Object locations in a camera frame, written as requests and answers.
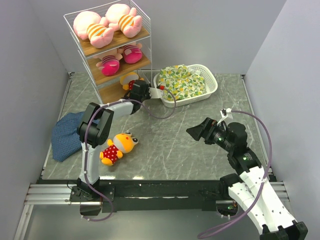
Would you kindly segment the black-haired doll pink striped dress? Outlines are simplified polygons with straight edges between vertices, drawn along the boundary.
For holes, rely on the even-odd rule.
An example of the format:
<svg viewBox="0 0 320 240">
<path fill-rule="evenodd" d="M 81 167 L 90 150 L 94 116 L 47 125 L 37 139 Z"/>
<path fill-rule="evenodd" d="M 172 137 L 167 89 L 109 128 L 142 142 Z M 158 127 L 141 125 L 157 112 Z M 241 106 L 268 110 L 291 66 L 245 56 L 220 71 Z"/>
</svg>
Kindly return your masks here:
<svg viewBox="0 0 320 240">
<path fill-rule="evenodd" d="M 143 56 L 141 43 L 130 43 L 118 49 L 118 53 L 122 55 L 127 64 L 137 63 Z"/>
</svg>

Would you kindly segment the yellow plush red dotted dress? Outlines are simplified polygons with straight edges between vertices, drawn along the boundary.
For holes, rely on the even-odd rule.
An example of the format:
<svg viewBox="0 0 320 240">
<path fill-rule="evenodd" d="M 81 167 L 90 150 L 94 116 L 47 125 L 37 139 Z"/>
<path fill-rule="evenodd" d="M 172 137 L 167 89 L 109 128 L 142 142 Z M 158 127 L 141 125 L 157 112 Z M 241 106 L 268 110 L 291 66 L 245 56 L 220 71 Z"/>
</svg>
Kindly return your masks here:
<svg viewBox="0 0 320 240">
<path fill-rule="evenodd" d="M 130 132 L 119 133 L 107 140 L 108 147 L 100 152 L 99 158 L 104 165 L 113 166 L 124 154 L 130 153 L 138 142 Z"/>
</svg>

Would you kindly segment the pink plush pig striped shirt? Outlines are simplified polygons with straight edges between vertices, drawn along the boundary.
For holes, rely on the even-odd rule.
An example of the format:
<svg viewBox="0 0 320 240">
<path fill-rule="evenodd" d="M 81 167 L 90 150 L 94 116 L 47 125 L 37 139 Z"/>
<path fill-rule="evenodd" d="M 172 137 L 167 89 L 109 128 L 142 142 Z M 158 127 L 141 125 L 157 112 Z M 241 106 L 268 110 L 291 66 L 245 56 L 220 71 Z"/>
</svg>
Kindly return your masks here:
<svg viewBox="0 0 320 240">
<path fill-rule="evenodd" d="M 107 18 L 88 10 L 75 17 L 73 30 L 80 39 L 88 39 L 90 44 L 98 49 L 109 45 L 114 37 L 114 30 L 108 27 Z"/>
</svg>

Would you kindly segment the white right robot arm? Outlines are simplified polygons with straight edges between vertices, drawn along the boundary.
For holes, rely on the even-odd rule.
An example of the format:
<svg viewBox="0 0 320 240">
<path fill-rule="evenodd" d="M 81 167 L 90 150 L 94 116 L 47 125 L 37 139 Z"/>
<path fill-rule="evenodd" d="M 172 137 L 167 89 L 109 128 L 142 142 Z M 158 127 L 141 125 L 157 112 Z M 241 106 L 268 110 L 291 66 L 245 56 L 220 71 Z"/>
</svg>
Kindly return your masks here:
<svg viewBox="0 0 320 240">
<path fill-rule="evenodd" d="M 247 132 L 243 124 L 206 118 L 201 124 L 190 127 L 187 133 L 196 141 L 216 144 L 227 152 L 227 159 L 235 173 L 220 179 L 219 195 L 233 199 L 243 213 L 229 222 L 212 227 L 197 237 L 212 237 L 248 216 L 255 225 L 261 240 L 303 240 L 308 228 L 297 221 L 286 209 L 268 180 L 257 155 L 248 147 Z"/>
</svg>

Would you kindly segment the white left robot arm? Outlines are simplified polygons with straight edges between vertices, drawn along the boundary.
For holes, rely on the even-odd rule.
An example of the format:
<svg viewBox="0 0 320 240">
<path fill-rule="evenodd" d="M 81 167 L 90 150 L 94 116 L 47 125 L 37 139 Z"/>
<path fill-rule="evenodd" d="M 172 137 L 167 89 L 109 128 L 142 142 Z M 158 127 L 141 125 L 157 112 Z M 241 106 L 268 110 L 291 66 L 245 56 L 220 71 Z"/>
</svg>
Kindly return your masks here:
<svg viewBox="0 0 320 240">
<path fill-rule="evenodd" d="M 77 187 L 86 200 L 94 201 L 100 194 L 98 151 L 109 137 L 113 120 L 139 110 L 143 101 L 151 99 L 150 88 L 151 85 L 146 81 L 137 80 L 123 98 L 107 104 L 91 102 L 87 106 L 77 127 L 82 147 L 82 166 Z"/>
</svg>

